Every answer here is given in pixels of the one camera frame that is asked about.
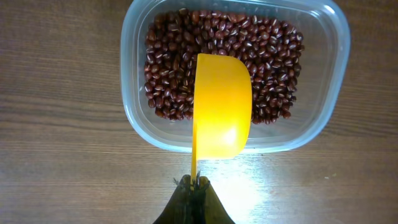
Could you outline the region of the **yellow plastic measuring scoop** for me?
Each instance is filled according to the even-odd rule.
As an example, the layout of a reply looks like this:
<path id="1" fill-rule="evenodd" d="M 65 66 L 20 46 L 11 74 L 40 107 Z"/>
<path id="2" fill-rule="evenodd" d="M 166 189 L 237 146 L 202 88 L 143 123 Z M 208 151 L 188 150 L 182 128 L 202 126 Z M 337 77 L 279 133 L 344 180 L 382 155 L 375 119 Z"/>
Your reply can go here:
<path id="1" fill-rule="evenodd" d="M 231 159 L 240 154 L 251 127 L 252 87 L 242 61 L 198 54 L 192 134 L 191 179 L 199 160 Z"/>

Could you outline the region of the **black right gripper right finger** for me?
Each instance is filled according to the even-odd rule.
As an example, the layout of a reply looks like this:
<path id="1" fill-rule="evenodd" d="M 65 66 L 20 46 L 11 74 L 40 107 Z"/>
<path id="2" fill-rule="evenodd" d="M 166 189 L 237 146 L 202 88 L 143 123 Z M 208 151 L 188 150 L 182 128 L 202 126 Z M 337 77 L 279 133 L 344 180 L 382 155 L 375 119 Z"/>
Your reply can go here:
<path id="1" fill-rule="evenodd" d="M 193 222 L 199 224 L 235 224 L 224 209 L 210 180 L 198 176 L 193 185 Z"/>

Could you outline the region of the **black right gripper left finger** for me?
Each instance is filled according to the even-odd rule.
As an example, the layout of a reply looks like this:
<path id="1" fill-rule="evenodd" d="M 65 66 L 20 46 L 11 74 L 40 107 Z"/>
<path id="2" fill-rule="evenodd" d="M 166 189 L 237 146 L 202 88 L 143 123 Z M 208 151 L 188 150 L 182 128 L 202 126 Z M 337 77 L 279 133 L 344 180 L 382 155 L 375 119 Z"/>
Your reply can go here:
<path id="1" fill-rule="evenodd" d="M 193 187 L 191 176 L 184 175 L 168 203 L 153 224 L 193 224 Z"/>

